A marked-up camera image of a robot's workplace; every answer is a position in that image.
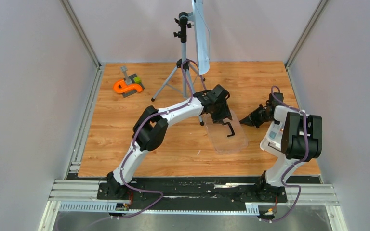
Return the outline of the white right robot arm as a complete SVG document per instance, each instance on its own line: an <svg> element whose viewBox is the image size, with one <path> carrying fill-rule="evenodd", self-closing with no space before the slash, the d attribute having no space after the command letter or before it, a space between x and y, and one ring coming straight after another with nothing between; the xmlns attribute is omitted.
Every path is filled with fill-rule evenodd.
<svg viewBox="0 0 370 231"><path fill-rule="evenodd" d="M322 152L322 117L284 104L283 93L270 93L265 105L259 105L240 123L259 128L270 122L260 148L277 157L256 183L255 193L262 201L282 194L292 173Z"/></svg>

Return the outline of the clear plastic lid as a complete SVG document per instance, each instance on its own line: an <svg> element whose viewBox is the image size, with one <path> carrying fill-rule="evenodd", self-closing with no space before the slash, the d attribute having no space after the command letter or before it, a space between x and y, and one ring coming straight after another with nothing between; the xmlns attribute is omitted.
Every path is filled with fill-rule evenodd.
<svg viewBox="0 0 370 231"><path fill-rule="evenodd" d="M205 128L217 154L235 154L247 148L248 138L235 112L230 110L232 120L226 118L223 123L213 123L210 114L202 116Z"/></svg>

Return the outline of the clear compartment tray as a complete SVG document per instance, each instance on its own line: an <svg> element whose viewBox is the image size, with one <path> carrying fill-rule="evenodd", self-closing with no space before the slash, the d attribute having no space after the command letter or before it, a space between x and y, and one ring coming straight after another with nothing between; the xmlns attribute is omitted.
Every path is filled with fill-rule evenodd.
<svg viewBox="0 0 370 231"><path fill-rule="evenodd" d="M274 120L271 122L267 131L266 137L271 142L281 142L282 130L286 121L287 111L282 108L277 108L274 114Z"/></svg>

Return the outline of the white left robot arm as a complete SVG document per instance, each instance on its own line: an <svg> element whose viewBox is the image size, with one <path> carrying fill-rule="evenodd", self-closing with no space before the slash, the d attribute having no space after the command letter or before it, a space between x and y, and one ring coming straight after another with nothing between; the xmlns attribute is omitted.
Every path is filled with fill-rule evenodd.
<svg viewBox="0 0 370 231"><path fill-rule="evenodd" d="M225 119L232 120L227 103L229 97L230 93L218 84L212 90L196 92L169 107L147 107L133 126L132 141L126 155L119 166L107 174L101 190L108 196L124 198L128 194L128 183L140 163L146 154L160 147L171 126L203 114L209 114L215 124L223 124Z"/></svg>

